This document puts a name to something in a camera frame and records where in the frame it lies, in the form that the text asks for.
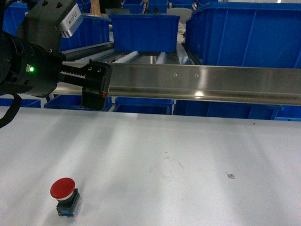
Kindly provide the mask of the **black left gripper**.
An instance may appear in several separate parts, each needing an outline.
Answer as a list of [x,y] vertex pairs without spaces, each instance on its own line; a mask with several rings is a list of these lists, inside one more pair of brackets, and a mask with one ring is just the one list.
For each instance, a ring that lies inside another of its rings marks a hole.
[[96,111],[104,110],[112,75],[107,63],[89,60],[81,66],[63,64],[63,55],[26,42],[14,43],[11,59],[11,92],[37,97],[49,95],[60,82],[82,88],[81,106]]

